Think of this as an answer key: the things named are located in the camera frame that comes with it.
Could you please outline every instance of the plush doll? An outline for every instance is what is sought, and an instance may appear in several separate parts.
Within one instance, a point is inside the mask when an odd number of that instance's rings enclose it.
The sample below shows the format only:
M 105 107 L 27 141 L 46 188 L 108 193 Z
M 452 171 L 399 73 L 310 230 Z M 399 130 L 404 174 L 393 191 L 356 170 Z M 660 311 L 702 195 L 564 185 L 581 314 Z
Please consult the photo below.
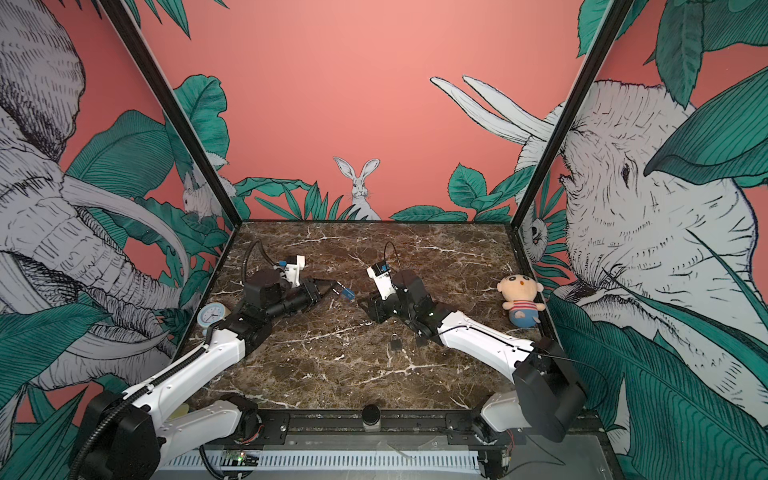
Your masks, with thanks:
M 519 328 L 530 328 L 538 323 L 538 313 L 545 305 L 536 303 L 536 293 L 544 290 L 536 280 L 525 275 L 510 275 L 498 283 L 496 289 L 504 296 L 504 310 L 509 310 L 509 320 Z

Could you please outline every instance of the marble tabletop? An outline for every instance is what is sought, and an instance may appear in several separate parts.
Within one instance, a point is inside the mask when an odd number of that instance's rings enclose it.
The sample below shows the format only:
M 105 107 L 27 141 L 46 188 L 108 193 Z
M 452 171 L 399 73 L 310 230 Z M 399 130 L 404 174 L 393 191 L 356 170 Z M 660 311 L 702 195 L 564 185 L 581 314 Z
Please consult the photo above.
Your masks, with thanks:
M 366 268 L 382 259 L 392 241 L 403 269 L 424 280 L 432 298 L 474 320 L 528 339 L 539 330 L 516 329 L 502 309 L 496 283 L 516 270 L 505 226 L 473 223 L 245 223 L 214 279 L 209 298 L 233 309 L 240 300 L 240 268 L 250 242 L 259 238 L 275 260 L 306 256 L 303 277 L 334 279 L 361 296 L 376 289 Z M 397 267 L 392 248 L 390 264 Z M 258 249 L 249 274 L 267 268 Z M 195 323 L 183 351 L 202 340 Z M 390 340 L 403 348 L 392 351 Z M 244 361 L 222 372 L 192 396 L 200 408 L 225 392 L 237 392 L 265 409 L 466 409 L 513 385 L 500 373 L 457 350 L 435 343 L 417 346 L 415 335 L 390 319 L 372 323 L 355 303 L 330 294 L 308 313 L 278 319 L 272 335 Z

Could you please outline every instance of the wallpaper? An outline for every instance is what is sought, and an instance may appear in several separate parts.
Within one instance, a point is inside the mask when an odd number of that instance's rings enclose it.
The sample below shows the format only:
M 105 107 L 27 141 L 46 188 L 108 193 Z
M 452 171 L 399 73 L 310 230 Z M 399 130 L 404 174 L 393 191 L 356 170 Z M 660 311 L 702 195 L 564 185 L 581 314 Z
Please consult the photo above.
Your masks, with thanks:
M 170 362 L 230 235 L 185 207 L 197 171 L 102 17 L 0 0 L 0 478 L 66 476 L 85 406 Z
M 592 38 L 554 0 L 126 5 L 253 219 L 510 221 Z M 200 101 L 183 92 L 203 79 Z
M 627 478 L 768 478 L 768 2 L 630 16 L 526 253 Z

